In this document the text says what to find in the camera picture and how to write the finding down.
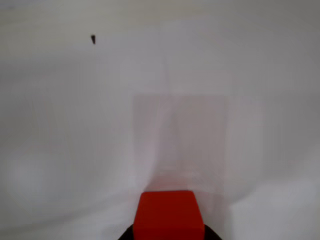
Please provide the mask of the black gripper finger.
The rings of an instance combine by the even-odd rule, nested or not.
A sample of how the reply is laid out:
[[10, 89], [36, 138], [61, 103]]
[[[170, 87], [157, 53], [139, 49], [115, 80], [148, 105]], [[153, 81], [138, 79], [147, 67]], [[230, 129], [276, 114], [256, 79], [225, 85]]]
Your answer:
[[118, 240], [134, 240], [133, 225], [130, 225], [118, 238]]
[[204, 240], [222, 240], [222, 238], [209, 226], [204, 225]]

